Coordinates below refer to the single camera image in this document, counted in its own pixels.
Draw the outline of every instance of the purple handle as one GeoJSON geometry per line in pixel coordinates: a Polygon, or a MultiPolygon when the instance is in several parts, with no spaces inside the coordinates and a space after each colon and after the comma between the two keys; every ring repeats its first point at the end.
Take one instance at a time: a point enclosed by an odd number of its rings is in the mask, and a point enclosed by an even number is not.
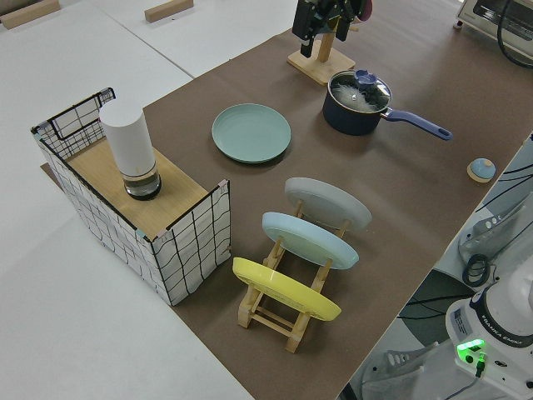
{"type": "Polygon", "coordinates": [[[439,127],[433,122],[429,122],[426,119],[413,114],[412,112],[397,111],[389,108],[389,110],[382,114],[382,116],[387,121],[391,121],[392,123],[396,121],[405,121],[406,123],[415,125],[420,129],[424,129],[426,132],[429,132],[442,140],[450,140],[453,138],[453,134],[450,131],[445,130],[443,127],[439,127]]]}

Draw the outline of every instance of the plate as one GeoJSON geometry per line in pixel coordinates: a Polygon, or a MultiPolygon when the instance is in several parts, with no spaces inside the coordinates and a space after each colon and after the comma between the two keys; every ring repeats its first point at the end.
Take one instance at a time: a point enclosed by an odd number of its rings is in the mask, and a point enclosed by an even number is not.
{"type": "Polygon", "coordinates": [[[233,273],[244,283],[300,313],[331,321],[341,309],[329,298],[287,275],[245,258],[233,258],[233,273]]]}
{"type": "Polygon", "coordinates": [[[285,194],[293,206],[303,201],[303,215],[330,228],[339,229],[350,221],[347,231],[363,229],[372,220],[368,208],[350,193],[316,179],[287,179],[285,194]]]}
{"type": "Polygon", "coordinates": [[[218,114],[212,136],[221,152],[242,163],[264,163],[291,141],[291,127],[276,110],[261,104],[237,104],[218,114]]]}
{"type": "Polygon", "coordinates": [[[326,265],[331,259],[332,269],[349,269],[359,261],[357,252],[346,242],[322,227],[279,212],[265,212],[263,231],[274,242],[281,238],[281,246],[316,265],[326,265]]]}

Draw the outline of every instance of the brown tablecloth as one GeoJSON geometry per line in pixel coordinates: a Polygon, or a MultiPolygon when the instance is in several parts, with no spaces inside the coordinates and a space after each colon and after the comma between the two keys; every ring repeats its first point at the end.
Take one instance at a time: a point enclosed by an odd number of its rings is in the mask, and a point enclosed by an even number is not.
{"type": "MultiPolygon", "coordinates": [[[[290,177],[342,188],[373,214],[365,231],[345,236],[360,262],[332,271],[323,289],[342,314],[311,321],[296,354],[271,329],[237,326],[246,287],[231,262],[174,307],[255,398],[335,398],[487,192],[466,166],[485,157],[501,171],[533,128],[531,70],[507,61],[488,37],[453,29],[459,6],[380,0],[360,32],[334,43],[357,68],[387,82],[393,108],[451,130],[450,142],[403,122],[381,121],[365,137],[329,127],[321,115],[326,89],[286,62],[300,46],[290,32],[146,107],[154,147],[207,189],[231,181],[234,256],[261,262],[268,254],[262,214],[292,211],[283,192],[290,177]],[[217,149],[212,122],[238,103],[264,104],[285,116],[292,138],[282,156],[250,165],[217,149]]],[[[307,283],[316,271],[290,255],[280,270],[307,283]]]]}

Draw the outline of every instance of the wooden tray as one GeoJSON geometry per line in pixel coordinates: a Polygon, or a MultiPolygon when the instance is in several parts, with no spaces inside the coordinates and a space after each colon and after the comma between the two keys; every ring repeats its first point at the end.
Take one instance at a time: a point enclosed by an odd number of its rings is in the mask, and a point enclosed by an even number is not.
{"type": "Polygon", "coordinates": [[[67,160],[87,182],[150,240],[207,195],[207,191],[154,149],[162,187],[152,200],[126,193],[107,139],[103,138],[67,160]]]}

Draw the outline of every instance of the glass lid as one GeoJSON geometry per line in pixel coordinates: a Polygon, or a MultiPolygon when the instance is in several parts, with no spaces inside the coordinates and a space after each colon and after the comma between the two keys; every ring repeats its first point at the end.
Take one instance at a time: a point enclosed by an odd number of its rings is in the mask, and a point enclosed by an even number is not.
{"type": "Polygon", "coordinates": [[[365,70],[339,72],[331,78],[328,90],[343,107],[359,113],[378,113],[391,102],[389,87],[365,70]]]}

